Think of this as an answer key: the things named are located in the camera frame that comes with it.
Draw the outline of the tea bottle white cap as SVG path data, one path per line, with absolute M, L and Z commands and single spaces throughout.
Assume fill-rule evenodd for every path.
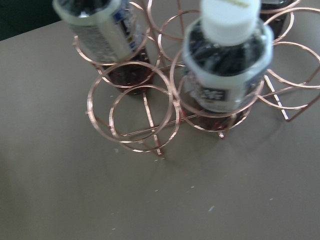
M 260 19 L 259 0 L 202 0 L 200 16 L 185 32 L 185 90 L 208 114 L 236 112 L 245 105 L 273 58 L 272 29 Z

